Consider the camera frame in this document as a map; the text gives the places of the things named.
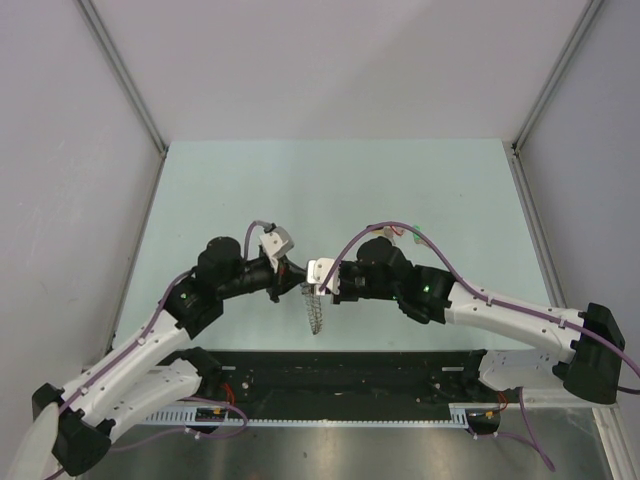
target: spring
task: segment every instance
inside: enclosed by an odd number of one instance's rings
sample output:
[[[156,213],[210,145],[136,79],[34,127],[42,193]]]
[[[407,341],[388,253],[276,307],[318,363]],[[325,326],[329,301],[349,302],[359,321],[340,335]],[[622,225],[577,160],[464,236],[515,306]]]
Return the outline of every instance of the spring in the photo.
[[[317,335],[322,330],[322,304],[320,303],[320,297],[314,295],[313,286],[308,283],[302,284],[300,288],[304,296],[304,303],[307,307],[307,317],[309,318],[311,333]]]

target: metal floor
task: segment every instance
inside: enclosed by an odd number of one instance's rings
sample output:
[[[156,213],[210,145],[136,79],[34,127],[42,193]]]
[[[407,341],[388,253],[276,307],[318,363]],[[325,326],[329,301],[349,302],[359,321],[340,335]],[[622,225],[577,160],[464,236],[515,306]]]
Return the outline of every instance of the metal floor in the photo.
[[[501,431],[526,435],[517,409]],[[474,441],[463,430],[434,428],[255,427],[228,440],[182,434],[128,453],[109,454],[88,480],[542,480],[611,479],[590,409],[530,412],[557,473],[528,446],[508,439]],[[135,427],[118,445],[163,427]]]

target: metal frame edge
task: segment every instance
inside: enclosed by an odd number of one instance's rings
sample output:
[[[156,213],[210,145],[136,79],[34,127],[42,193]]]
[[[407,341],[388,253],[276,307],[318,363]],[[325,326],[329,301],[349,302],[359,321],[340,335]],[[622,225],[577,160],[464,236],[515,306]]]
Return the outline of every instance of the metal frame edge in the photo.
[[[542,228],[540,215],[535,207],[531,189],[522,168],[520,154],[517,153],[515,147],[509,147],[508,145],[505,145],[505,153],[507,154],[509,167],[511,168],[527,227],[538,257],[549,299],[556,307],[567,307],[566,297]],[[640,480],[638,461],[624,422],[621,419],[619,407],[596,407],[592,408],[591,411],[613,478],[615,480]]]
[[[104,54],[105,60],[109,64],[109,67],[111,67],[111,70],[120,84],[124,95],[127,97],[131,107],[142,122],[143,127],[147,131],[153,145],[158,150],[158,153],[164,158],[167,153],[167,144],[162,139],[160,131],[151,117],[149,109],[147,108],[140,91],[136,87],[136,84],[129,73],[129,69],[122,60],[122,57],[113,43],[113,40],[109,35],[109,31],[93,4],[93,1],[74,0],[74,2],[78,7],[80,15],[82,15],[82,18],[87,24],[87,28],[89,28],[89,31],[98,44],[98,47]]]
[[[133,272],[135,270],[136,262],[138,261],[138,255],[140,254],[140,249],[142,247],[142,240],[144,239],[144,232],[147,229],[147,224],[149,223],[149,217],[151,217],[151,210],[153,207],[153,203],[156,199],[156,194],[158,193],[158,187],[160,185],[160,179],[162,178],[162,171],[164,170],[166,157],[163,156],[160,164],[158,165],[158,169],[155,172],[153,179],[153,186],[151,188],[151,193],[149,195],[149,199],[147,200],[147,204],[145,206],[144,218],[142,219],[142,223],[140,224],[140,228],[138,229],[138,233],[136,235],[136,244],[133,250],[133,254],[131,255],[131,261],[129,262],[129,266],[127,268],[127,274],[124,280],[124,285],[122,290],[120,291],[119,300],[118,300],[118,308],[116,309],[116,314],[114,315],[111,325],[109,326],[107,341],[104,345],[100,346],[100,351],[98,352],[98,357],[96,358],[96,363],[104,357],[111,348],[111,344],[113,343],[113,339],[116,334],[116,329],[118,328],[118,323],[120,322],[120,317],[122,316],[122,311],[124,310],[124,304],[127,299],[127,294],[129,293],[129,287],[131,286],[131,280],[133,279]]]
[[[601,12],[607,0],[589,0],[587,5],[582,11],[580,18],[578,19],[573,31],[569,35],[566,43],[562,47],[560,56],[556,60],[556,63],[551,69],[549,77],[545,81],[542,90],[538,94],[531,110],[527,114],[527,117],[520,127],[520,131],[516,135],[513,141],[513,147],[516,152],[520,152],[522,147],[526,143],[531,131],[535,127],[542,113],[545,111],[547,105],[550,103],[553,95],[555,94],[560,82],[565,77],[568,67],[574,59],[581,45],[584,43],[587,34],[591,30],[598,14]]]
[[[615,480],[638,480],[640,468],[632,448],[620,409],[594,408],[593,416]]]
[[[554,307],[567,307],[567,301],[564,296],[562,284],[557,273],[549,244],[547,242],[546,235],[542,229],[542,221],[540,215],[536,209],[533,201],[533,195],[527,178],[522,168],[522,161],[520,155],[518,155],[513,147],[505,145],[505,153],[507,154],[507,160],[509,162],[509,168],[511,169],[511,175],[515,183],[518,198],[524,212],[525,221],[531,235],[531,241],[533,242],[533,248],[538,257],[538,264],[542,271],[542,278],[544,280],[545,287],[547,289],[547,295]]]

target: light blue table surface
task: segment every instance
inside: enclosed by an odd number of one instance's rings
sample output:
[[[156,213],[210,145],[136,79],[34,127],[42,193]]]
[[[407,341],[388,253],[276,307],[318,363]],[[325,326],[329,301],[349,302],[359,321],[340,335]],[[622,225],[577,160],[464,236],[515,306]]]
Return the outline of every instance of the light blue table surface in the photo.
[[[144,234],[114,344],[145,322],[168,282],[195,264],[207,242],[241,243],[254,219],[285,227],[289,257],[335,257],[365,226],[418,224],[469,280],[548,303],[542,275],[499,140],[174,142]],[[414,263],[441,266],[409,235]],[[257,238],[252,241],[257,254]],[[355,251],[348,258],[355,258]],[[269,301],[257,292],[226,301],[225,314],[194,340],[229,350],[469,350],[523,345],[470,327],[420,325],[393,302],[323,301],[311,334],[299,290]]]

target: robotic arm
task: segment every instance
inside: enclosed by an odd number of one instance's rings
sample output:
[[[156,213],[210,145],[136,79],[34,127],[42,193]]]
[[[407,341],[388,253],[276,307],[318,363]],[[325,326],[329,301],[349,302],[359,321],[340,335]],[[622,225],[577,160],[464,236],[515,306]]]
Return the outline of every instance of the robotic arm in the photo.
[[[52,402],[60,406],[53,454],[68,474],[92,468],[151,413],[217,387],[221,366],[200,348],[185,351],[162,374],[148,372],[218,319],[224,300],[266,290],[277,303],[304,281],[305,271],[286,257],[293,241],[284,229],[273,225],[260,240],[260,256],[245,261],[236,240],[213,239],[197,265],[170,285],[139,332],[62,389],[45,384],[34,393],[34,416]]]
[[[333,264],[328,258],[309,262],[307,282],[315,285],[318,295],[328,290],[334,304],[360,298],[392,300],[422,324],[435,321],[472,326],[535,347],[482,354],[479,379],[494,390],[522,386],[523,379],[527,387],[553,387],[562,381],[567,391],[584,400],[600,404],[616,400],[621,358],[592,338],[565,327],[565,322],[571,322],[624,350],[624,338],[606,307],[592,303],[586,312],[543,307],[471,285],[486,298],[481,299],[469,292],[470,284],[463,286],[452,273],[413,265],[384,237],[365,242],[358,249],[357,260],[342,261],[337,275],[329,273]],[[530,311],[561,321],[537,321],[527,313]]]
[[[266,290],[278,302],[280,295],[305,282],[317,295],[331,294],[334,304],[361,298],[395,301],[403,313],[422,324],[470,325],[536,347],[479,352],[479,380],[495,390],[522,386],[523,381],[525,386],[546,385],[551,378],[580,398],[615,401],[621,361],[610,350],[563,324],[538,322],[524,311],[503,308],[500,303],[508,300],[504,296],[478,289],[486,297],[480,299],[450,272],[413,265],[385,238],[365,242],[356,261],[342,261],[333,274],[333,259],[312,260],[306,270],[289,261],[286,254],[293,241],[281,227],[268,227],[260,242],[259,257],[247,261],[236,240],[213,239],[197,265],[170,285],[139,332],[62,389],[45,384],[34,393],[34,416],[52,402],[60,407],[53,454],[67,473],[89,470],[113,442],[151,413],[218,387],[221,365],[199,348],[183,351],[160,373],[150,370],[219,318],[224,300]],[[605,307],[591,304],[585,313],[510,302],[525,310],[552,312],[624,348]]]

